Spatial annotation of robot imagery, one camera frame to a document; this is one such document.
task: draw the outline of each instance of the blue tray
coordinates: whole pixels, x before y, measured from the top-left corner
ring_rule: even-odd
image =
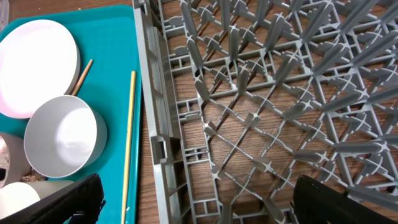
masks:
[[[16,27],[36,19],[57,21],[72,33],[80,50],[82,70],[91,58],[94,59],[78,97],[105,119],[109,133],[108,143],[97,161],[67,179],[78,180],[94,172],[99,174],[106,200],[99,223],[121,221],[130,77],[132,70],[137,71],[126,217],[128,223],[134,223],[142,86],[132,7],[112,6],[18,19],[3,30],[0,41]],[[28,120],[11,119],[0,114],[0,131],[23,138],[27,122]]]

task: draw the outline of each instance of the chopstick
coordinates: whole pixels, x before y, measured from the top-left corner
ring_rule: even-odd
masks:
[[[92,64],[93,64],[93,59],[91,59],[91,60],[88,62],[88,64],[87,64],[85,70],[84,70],[83,73],[80,75],[79,80],[77,81],[75,87],[74,87],[73,90],[72,90],[72,93],[71,93],[72,96],[77,96],[77,93],[79,92],[79,90],[80,90],[80,88],[81,88],[83,82],[85,81],[85,78],[86,78],[86,76],[87,76],[87,73],[88,73],[88,71],[90,71],[90,68],[91,68],[91,65],[92,65]]]
[[[124,158],[124,177],[123,177],[123,198],[122,198],[122,222],[126,222],[126,207],[127,207],[127,193],[129,190],[129,175],[130,175],[130,154],[131,154],[131,131],[132,119],[134,117],[134,95],[136,89],[136,71],[131,72],[130,84],[130,101],[129,101],[129,116],[127,120],[127,141],[126,141],[126,156]]]

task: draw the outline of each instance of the dish rack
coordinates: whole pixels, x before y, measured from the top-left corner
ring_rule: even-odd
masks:
[[[164,10],[173,2],[133,3],[161,223],[264,216],[298,223],[289,203],[275,202],[292,194],[298,165],[357,202],[398,212],[398,1],[181,0],[173,17]],[[375,8],[383,13],[375,16]],[[250,26],[239,25],[242,19]],[[170,49],[180,35],[183,44]],[[195,92],[180,99],[177,79],[186,74]],[[281,98],[293,100],[274,103]],[[256,107],[237,111],[242,100]],[[207,116],[208,108],[219,113]],[[183,128],[192,122],[204,139],[193,147],[193,133]],[[265,144],[247,147],[249,133]],[[351,140],[358,135],[362,141]],[[249,161],[239,175],[227,169],[240,166],[235,158]],[[355,175],[352,163],[360,164]],[[210,193],[196,197],[199,164],[209,170]],[[370,177],[383,181],[367,184]],[[220,183],[234,185],[226,200]],[[254,198],[257,210],[236,212],[242,197]]]

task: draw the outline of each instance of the wooden table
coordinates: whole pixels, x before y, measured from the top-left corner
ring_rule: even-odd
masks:
[[[131,6],[131,0],[69,0],[69,1],[56,1],[56,0],[10,0],[10,21],[20,18],[20,17],[28,17],[28,16],[37,16],[41,14],[50,14],[56,12],[66,12],[66,11],[75,11],[79,9],[89,9],[94,7],[103,7],[103,6],[110,6],[110,5],[117,5],[117,4],[127,4]],[[165,10],[168,12],[166,13],[167,17],[171,17],[173,15],[180,14],[179,7],[176,2],[172,4],[167,4],[165,6]],[[185,39],[180,40],[176,39],[170,42],[170,48],[174,48],[178,45],[183,45],[185,43]],[[181,82],[182,85],[177,90],[178,97],[189,97],[187,96],[192,91],[191,85],[193,85],[192,76],[187,77],[186,79],[182,76],[180,80],[176,80],[177,82]],[[283,94],[276,94],[275,97],[279,97],[281,100],[272,100],[276,106],[289,106],[287,105],[286,98],[289,97]],[[148,128],[147,128],[147,121],[146,121],[146,113],[144,109],[144,105],[142,107],[142,131],[141,131],[141,169],[140,169],[140,183],[139,183],[139,206],[138,206],[138,222],[139,223],[159,223],[159,215],[157,211],[157,201],[156,201],[156,191],[155,191],[155,184],[154,184],[154,177],[153,177],[153,170],[152,170],[152,157],[150,153],[150,144],[148,138]],[[235,131],[234,124],[231,123],[229,126],[229,135],[237,135],[240,134],[239,130]],[[184,127],[184,131],[186,133],[190,133],[192,135],[191,141],[196,141],[197,137],[195,133],[201,133],[201,130],[195,130],[195,128]],[[287,137],[295,140],[295,138],[299,138],[301,133],[288,133]],[[252,141],[251,144],[255,144],[259,142],[259,139],[253,138],[250,139]],[[281,157],[284,157],[282,154],[275,155],[275,160],[278,161]],[[241,169],[239,166],[241,161],[237,161],[237,169]],[[205,177],[209,175],[209,173],[204,170],[199,170],[199,174],[204,173]],[[205,189],[207,186],[206,183],[199,185],[199,188]],[[392,211],[383,209],[381,207],[367,204],[367,206],[371,207],[372,209],[376,210],[377,212],[388,216],[394,220],[398,220],[398,215]]]

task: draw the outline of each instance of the white plate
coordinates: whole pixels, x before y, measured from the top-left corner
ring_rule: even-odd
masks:
[[[19,26],[0,43],[0,113],[30,118],[48,100],[69,94],[79,71],[67,28],[43,19]]]

